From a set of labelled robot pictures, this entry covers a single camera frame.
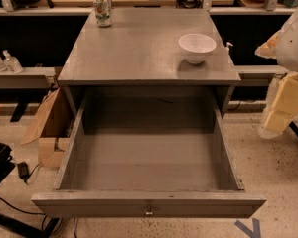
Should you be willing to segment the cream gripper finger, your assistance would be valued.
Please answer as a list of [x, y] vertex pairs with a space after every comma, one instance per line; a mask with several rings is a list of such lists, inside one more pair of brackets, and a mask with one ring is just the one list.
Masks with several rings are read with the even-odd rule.
[[268, 87], [258, 134], [272, 139], [283, 134], [298, 115], [298, 72], [276, 75]]

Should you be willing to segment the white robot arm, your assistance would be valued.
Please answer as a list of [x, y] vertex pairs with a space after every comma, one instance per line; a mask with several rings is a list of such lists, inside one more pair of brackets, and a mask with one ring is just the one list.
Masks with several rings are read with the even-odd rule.
[[275, 74], [266, 95], [258, 133], [272, 139], [283, 134], [298, 115], [298, 8], [279, 31], [255, 50], [259, 57], [276, 59], [288, 72]]

